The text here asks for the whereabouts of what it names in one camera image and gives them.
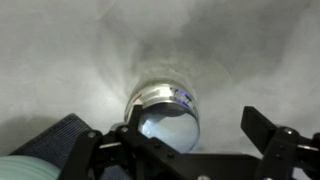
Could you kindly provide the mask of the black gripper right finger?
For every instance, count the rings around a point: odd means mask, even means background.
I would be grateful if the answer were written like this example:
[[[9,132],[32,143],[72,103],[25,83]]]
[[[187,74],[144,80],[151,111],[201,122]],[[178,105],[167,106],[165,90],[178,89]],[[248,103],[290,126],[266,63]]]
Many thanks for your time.
[[[277,126],[253,106],[243,109],[242,131],[263,156],[294,157],[299,133],[286,126]]]

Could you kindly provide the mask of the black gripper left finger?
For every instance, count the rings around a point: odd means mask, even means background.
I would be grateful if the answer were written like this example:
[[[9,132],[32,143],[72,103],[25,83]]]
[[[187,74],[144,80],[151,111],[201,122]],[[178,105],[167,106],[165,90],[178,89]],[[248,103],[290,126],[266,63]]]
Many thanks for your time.
[[[118,140],[128,156],[152,157],[157,154],[156,138],[147,138],[139,129],[140,117],[143,114],[141,105],[135,105],[131,111],[129,121],[118,128]]]

